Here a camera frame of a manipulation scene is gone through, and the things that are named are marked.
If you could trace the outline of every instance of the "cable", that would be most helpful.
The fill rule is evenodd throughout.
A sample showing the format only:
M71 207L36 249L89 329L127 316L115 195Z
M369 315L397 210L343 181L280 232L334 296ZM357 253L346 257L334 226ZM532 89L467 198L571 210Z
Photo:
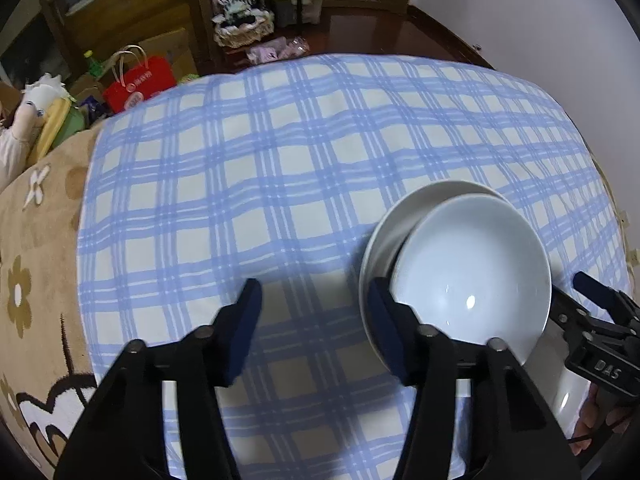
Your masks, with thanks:
M620 424L622 424L623 422L625 422L626 420L628 420L629 418L631 418L631 415L633 415L633 413L627 413L625 416L623 416L622 418L620 418L620 420L617 420L616 422L614 422L613 424L611 424L610 426L607 426L605 424L605 427L609 430L609 431L613 431L615 430ZM568 444L575 444L576 442L583 442L585 440L589 440L591 438L593 438L596 433L600 431L600 430L596 430L596 431L592 431L591 433L588 433L586 435L583 436L576 436L574 438L568 438L566 441Z

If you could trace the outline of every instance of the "cardboard box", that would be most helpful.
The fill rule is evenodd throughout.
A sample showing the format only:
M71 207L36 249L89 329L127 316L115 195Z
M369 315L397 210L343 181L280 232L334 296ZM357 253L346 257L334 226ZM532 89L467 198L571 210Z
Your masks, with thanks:
M68 90L78 103L81 103L89 96L93 96L99 103L104 102L102 97L104 86L88 73L82 74Z
M2 103L5 116L8 117L14 113L21 101L22 92L0 81L0 103Z
M164 57L171 65L176 81L180 81L189 74L198 74L196 63L189 49L189 35L184 28L172 30L160 36L140 41L139 46L144 49L147 56ZM136 65L136 59L127 56L127 66Z

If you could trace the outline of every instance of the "red shopping bag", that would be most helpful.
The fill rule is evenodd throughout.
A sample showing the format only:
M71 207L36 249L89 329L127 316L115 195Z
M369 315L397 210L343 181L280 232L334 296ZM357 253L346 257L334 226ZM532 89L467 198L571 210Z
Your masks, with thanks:
M130 48L138 48L145 56L145 61L140 62L123 74L124 55L134 54ZM119 113L133 108L142 101L151 99L160 92L176 85L174 74L169 62L160 56L147 58L145 51L137 45L129 45L126 50L121 50L112 56L120 56L120 77L116 75L113 66L113 75L116 81L112 83L102 94L111 109Z

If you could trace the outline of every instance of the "human hand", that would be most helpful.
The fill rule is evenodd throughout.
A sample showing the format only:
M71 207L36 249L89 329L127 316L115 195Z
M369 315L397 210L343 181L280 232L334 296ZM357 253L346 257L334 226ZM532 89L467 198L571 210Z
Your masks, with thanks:
M589 395L587 400L584 401L580 409L580 418L575 425L574 436L572 438L580 438L587 436L594 431L594 426L600 415L600 409L596 402L596 396L598 395L598 386L592 384L589 388ZM631 409L630 408L614 408L609 412L606 418L605 424L612 426L612 431L615 433L624 433L629 425ZM570 444L571 451L574 455L578 455L581 451L587 449L591 445L591 439L582 440Z

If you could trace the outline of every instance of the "brown flower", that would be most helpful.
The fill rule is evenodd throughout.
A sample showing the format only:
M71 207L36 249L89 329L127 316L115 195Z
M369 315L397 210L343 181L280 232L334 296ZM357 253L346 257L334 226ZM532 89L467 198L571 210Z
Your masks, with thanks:
M31 327L31 305L27 296L31 292L31 273L29 269L22 269L20 256L14 260L14 268L9 269L9 301L6 310L9 320L15 323L18 337L22 338L24 330Z
M18 427L21 430L24 430L27 427L27 423L22 416L22 412L20 408L18 408L18 401L15 400L14 391L9 386L9 383L6 380L4 374L2 375L2 379L0 379L0 390L2 390L2 394L6 399L6 403L9 405L9 410L11 410L11 414L14 416L15 421L18 423Z
M76 166L71 168L66 174L65 191L66 196L70 200L80 200L82 198L82 194L84 193L84 181L86 180L88 170L88 167ZM69 222L69 226L73 231L78 231L78 228L80 227L80 209L81 206L78 206L78 210L71 217L71 222Z

